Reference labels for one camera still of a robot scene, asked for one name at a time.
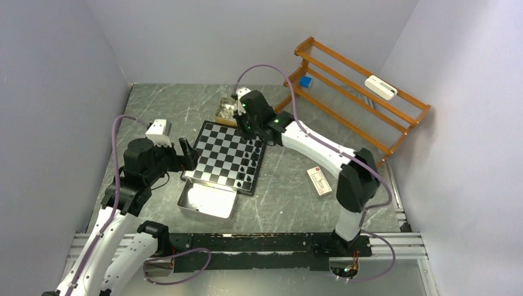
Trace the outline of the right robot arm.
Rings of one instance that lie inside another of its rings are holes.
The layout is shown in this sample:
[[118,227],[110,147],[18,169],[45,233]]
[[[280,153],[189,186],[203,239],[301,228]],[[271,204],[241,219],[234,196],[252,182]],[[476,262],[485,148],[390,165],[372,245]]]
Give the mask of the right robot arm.
[[260,139],[301,153],[337,178],[336,199],[341,206],[333,231],[333,248],[348,255],[361,233],[364,208],[380,182],[375,177],[376,163],[367,149],[340,146],[294,119],[288,112],[276,113],[258,90],[241,88],[233,95],[237,110],[234,118],[241,138]]

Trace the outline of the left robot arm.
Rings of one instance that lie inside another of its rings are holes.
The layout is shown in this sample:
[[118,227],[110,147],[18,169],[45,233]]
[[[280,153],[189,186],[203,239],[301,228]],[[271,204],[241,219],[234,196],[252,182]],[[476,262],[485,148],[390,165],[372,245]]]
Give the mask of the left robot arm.
[[120,242],[152,197],[152,187],[168,173],[194,170],[198,151],[179,138],[182,153],[167,136],[132,140],[106,188],[96,225],[61,283],[45,295],[116,295],[150,257],[173,254],[168,226],[145,221],[123,253]]

